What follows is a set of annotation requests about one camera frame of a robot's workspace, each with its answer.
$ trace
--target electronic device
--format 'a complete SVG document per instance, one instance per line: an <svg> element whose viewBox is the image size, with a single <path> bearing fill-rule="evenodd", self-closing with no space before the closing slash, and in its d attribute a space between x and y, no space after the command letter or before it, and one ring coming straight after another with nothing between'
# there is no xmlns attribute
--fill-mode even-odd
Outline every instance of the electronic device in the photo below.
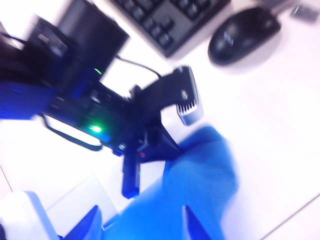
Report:
<svg viewBox="0 0 320 240"><path fill-rule="evenodd" d="M218 65L232 64L278 33L281 25L267 9L254 7L228 18L213 34L208 55Z"/></svg>
<svg viewBox="0 0 320 240"><path fill-rule="evenodd" d="M170 57L230 0L110 0L164 56Z"/></svg>
<svg viewBox="0 0 320 240"><path fill-rule="evenodd" d="M24 44L22 50L6 39ZM181 150L161 122L161 110L177 105L186 125L203 114L193 73L181 66L131 97L100 79L128 35L86 0L73 0L57 26L38 19L28 40L0 34L0 119L43 117L46 127L92 151L103 146L124 155L122 193L139 194L140 164L174 159ZM100 140L90 145L49 125L47 116Z"/></svg>

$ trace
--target screw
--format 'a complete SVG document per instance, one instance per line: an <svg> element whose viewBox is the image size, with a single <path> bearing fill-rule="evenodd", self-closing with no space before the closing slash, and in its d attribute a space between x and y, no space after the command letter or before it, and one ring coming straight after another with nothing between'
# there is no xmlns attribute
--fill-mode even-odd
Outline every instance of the screw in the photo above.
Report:
<svg viewBox="0 0 320 240"><path fill-rule="evenodd" d="M121 150L121 151L124 151L126 149L126 145L124 143L121 143L118 148Z"/></svg>
<svg viewBox="0 0 320 240"><path fill-rule="evenodd" d="M181 97L183 100L187 100L188 99L188 93L186 90L181 90Z"/></svg>

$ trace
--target blue object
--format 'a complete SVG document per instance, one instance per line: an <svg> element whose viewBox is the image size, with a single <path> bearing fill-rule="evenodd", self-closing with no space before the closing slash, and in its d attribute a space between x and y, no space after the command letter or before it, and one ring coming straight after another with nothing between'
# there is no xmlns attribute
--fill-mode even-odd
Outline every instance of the blue object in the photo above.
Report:
<svg viewBox="0 0 320 240"><path fill-rule="evenodd" d="M238 184L222 136L204 127L180 144L162 179L140 194L102 234L102 240L184 240L182 208L190 206L207 235L224 239L220 221Z"/></svg>
<svg viewBox="0 0 320 240"><path fill-rule="evenodd" d="M211 240L206 230L201 225L196 215L192 212L191 208L188 205L183 206L182 216L187 239Z"/></svg>
<svg viewBox="0 0 320 240"><path fill-rule="evenodd" d="M94 206L63 240L100 240L101 233L101 211L98 206Z"/></svg>
<svg viewBox="0 0 320 240"><path fill-rule="evenodd" d="M0 119L29 120L42 113L54 95L48 87L4 80L0 84Z"/></svg>

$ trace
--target blue cloth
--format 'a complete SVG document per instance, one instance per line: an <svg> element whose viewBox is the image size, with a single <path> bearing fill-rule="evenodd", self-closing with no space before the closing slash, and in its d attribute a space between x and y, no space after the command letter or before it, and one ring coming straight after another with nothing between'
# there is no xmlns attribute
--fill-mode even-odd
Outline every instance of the blue cloth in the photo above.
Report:
<svg viewBox="0 0 320 240"><path fill-rule="evenodd" d="M102 240L184 240L183 205L191 207L212 239L224 239L223 210L238 188L226 142L208 126L180 146L183 154L166 162L163 177L120 214Z"/></svg>

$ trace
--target black strap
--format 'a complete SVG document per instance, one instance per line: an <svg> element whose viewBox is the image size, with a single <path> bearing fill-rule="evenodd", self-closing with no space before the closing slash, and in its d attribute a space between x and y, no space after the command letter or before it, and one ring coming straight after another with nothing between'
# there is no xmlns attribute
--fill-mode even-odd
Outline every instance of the black strap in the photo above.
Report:
<svg viewBox="0 0 320 240"><path fill-rule="evenodd" d="M73 136L70 136L70 135L68 135L68 134L66 134L66 133L64 133L62 131L54 129L53 127L49 126L48 120L47 120L45 115L40 114L40 116L43 118L44 124L45 124L47 129L49 129L51 132L59 135L60 137L64 138L65 140L68 140L68 141L70 141L70 142L72 142L74 144L77 144L77 145L79 145L81 147L84 147L86 149L89 149L89 150L95 151L95 152L100 151L102 149L102 147L103 147L102 144L101 145L91 145L91 144L86 143L84 141L81 141L81 140L79 140L79 139L77 139L77 138L75 138Z"/></svg>

